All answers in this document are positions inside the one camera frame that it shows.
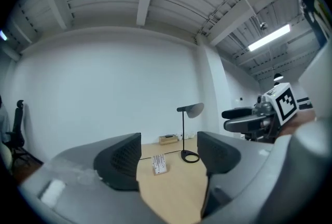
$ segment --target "ceiling light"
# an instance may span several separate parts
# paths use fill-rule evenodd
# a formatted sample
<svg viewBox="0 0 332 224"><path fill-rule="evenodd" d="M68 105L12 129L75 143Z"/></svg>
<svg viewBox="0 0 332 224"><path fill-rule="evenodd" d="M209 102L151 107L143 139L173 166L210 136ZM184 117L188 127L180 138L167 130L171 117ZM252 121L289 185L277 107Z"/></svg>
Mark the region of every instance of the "ceiling light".
<svg viewBox="0 0 332 224"><path fill-rule="evenodd" d="M3 33L3 31L0 31L0 36L2 39L7 40L7 36L5 35L5 33Z"/></svg>
<svg viewBox="0 0 332 224"><path fill-rule="evenodd" d="M270 41L273 41L274 39L279 38L280 36L290 31L291 27L287 24L286 26L283 26L281 29L278 29L277 31L272 32L271 34L265 36L263 39L260 39L257 42L250 44L248 48L250 51L256 50L257 48L269 43Z"/></svg>
<svg viewBox="0 0 332 224"><path fill-rule="evenodd" d="M276 73L276 74L274 75L273 80L274 80L274 81L278 81L278 80L280 80L280 79L282 79L282 78L284 78L284 77L283 77L281 74Z"/></svg>

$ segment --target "office chair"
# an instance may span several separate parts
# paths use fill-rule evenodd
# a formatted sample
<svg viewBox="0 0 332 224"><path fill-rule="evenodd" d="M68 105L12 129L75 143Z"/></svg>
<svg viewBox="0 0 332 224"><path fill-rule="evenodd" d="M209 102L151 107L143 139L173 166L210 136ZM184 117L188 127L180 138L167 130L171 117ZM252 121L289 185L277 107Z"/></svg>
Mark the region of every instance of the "office chair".
<svg viewBox="0 0 332 224"><path fill-rule="evenodd" d="M24 146L24 138L21 131L21 123L23 118L23 100L17 101L17 108L15 110L15 119L12 132L6 132L10 136L10 140L5 143L12 152L12 166L17 159L25 161L29 164L28 160L23 156L28 155L27 152L22 148Z"/></svg>

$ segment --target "small box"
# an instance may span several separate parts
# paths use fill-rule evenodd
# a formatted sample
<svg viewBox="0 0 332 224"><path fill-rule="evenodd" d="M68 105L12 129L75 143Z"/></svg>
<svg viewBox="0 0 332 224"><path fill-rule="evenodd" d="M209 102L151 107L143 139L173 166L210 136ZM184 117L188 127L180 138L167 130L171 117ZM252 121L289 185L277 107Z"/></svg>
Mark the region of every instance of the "small box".
<svg viewBox="0 0 332 224"><path fill-rule="evenodd" d="M176 143L177 142L177 136L172 135L172 136L160 136L159 137L159 144L160 145L167 145L171 143Z"/></svg>
<svg viewBox="0 0 332 224"><path fill-rule="evenodd" d="M154 170L154 175L167 172L166 159L164 154L152 156L151 159L152 159L152 168Z"/></svg>

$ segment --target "table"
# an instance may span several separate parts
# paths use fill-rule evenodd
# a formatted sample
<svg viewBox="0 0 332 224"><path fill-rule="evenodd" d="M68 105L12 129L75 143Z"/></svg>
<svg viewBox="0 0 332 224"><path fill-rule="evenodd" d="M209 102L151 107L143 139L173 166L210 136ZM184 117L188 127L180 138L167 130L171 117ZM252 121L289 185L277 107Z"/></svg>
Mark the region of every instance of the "table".
<svg viewBox="0 0 332 224"><path fill-rule="evenodd" d="M197 153L197 138L185 140L185 148ZM168 145L142 145L141 159L182 149L182 141ZM140 160L137 181L145 203L170 224L189 224L200 221L208 179L206 168L200 160L186 163L181 152L165 155L168 172L153 174L151 159Z"/></svg>

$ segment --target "ceiling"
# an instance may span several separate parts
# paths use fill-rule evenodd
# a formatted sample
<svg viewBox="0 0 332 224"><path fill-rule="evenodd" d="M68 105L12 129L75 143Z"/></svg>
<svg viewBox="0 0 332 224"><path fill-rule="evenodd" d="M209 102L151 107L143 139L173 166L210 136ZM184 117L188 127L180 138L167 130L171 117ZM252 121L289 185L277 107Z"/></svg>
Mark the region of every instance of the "ceiling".
<svg viewBox="0 0 332 224"><path fill-rule="evenodd" d="M41 38L78 27L116 25L160 31L195 42L198 33L220 56L257 80L308 66L319 44L298 0L19 0L3 28L20 52ZM259 23L266 22L265 31ZM249 44L285 24L291 32L256 51Z"/></svg>

